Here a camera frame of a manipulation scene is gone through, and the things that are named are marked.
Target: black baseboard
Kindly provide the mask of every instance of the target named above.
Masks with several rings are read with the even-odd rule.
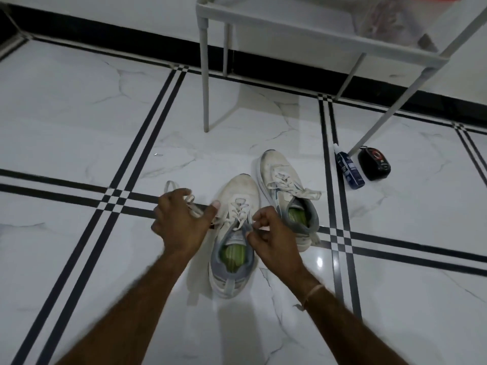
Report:
[[[118,27],[54,12],[10,5],[19,27],[31,33],[110,48],[178,64],[200,67],[197,42],[161,36],[155,33]],[[346,74],[308,67],[241,51],[230,51],[228,70],[243,77],[289,85],[335,95]],[[208,47],[211,70],[222,70],[223,49]],[[354,77],[343,97],[381,106],[391,106],[404,87],[367,78]],[[402,108],[424,114],[487,127],[487,106],[425,91],[418,91]]]
[[[17,33],[17,29],[0,9],[0,45]]]

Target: white rack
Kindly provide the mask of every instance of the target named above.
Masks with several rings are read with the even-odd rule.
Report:
[[[200,30],[203,78],[204,131],[210,130],[207,34],[209,19],[225,23],[224,75],[227,74],[228,66],[230,26],[234,24],[247,24],[265,27],[268,30],[313,36],[344,50],[360,52],[361,55],[335,97],[336,100],[340,98],[368,54],[425,67],[416,81],[349,151],[350,155],[356,153],[381,125],[393,116],[428,79],[447,64],[451,55],[487,22],[487,8],[485,8],[442,53],[438,53],[434,44],[426,36],[420,41],[421,47],[419,45],[416,47],[399,46],[357,36],[351,14],[336,6],[326,3],[325,0],[197,0],[196,15]]]

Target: spray bottle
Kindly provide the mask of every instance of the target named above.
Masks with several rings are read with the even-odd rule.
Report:
[[[333,149],[335,150],[335,157],[337,158],[337,163],[343,172],[345,179],[352,189],[358,189],[365,185],[365,182],[358,172],[355,164],[353,163],[348,153],[341,151],[336,143],[333,144]]]

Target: tiled floor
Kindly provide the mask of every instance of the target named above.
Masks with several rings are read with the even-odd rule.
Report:
[[[323,190],[322,242],[302,257],[326,287],[411,363],[486,362],[487,130],[395,116],[369,143],[391,175],[354,191],[332,143],[348,150],[381,108],[214,75],[205,134],[198,71],[38,41],[1,62],[0,83],[1,363],[54,363],[146,270],[167,180],[207,204],[269,148]],[[235,299],[214,297],[210,251],[144,364],[335,363],[262,263]]]

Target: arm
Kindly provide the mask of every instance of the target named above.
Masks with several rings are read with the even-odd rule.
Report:
[[[164,240],[163,254],[58,365],[142,363],[167,297],[217,212],[210,206],[194,218],[183,201],[189,194],[178,189],[159,198],[152,230]]]
[[[249,243],[267,268],[303,303],[320,282],[305,268],[294,233],[273,207],[259,210],[254,220],[255,229],[268,226],[270,231],[250,232]],[[325,288],[308,298],[306,310],[340,365],[407,365]]]

